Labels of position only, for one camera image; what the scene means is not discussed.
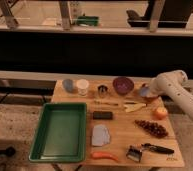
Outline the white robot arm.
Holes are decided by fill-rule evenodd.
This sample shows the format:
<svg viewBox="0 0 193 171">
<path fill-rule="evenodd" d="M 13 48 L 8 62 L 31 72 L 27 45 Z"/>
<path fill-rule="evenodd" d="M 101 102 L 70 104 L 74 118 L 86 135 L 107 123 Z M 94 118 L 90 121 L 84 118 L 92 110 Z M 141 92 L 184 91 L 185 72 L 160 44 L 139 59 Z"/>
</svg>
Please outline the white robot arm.
<svg viewBox="0 0 193 171">
<path fill-rule="evenodd" d="M 182 86 L 187 80 L 183 70 L 160 73 L 143 88 L 142 95 L 147 98 L 168 95 L 193 121 L 193 94 Z"/>
</svg>

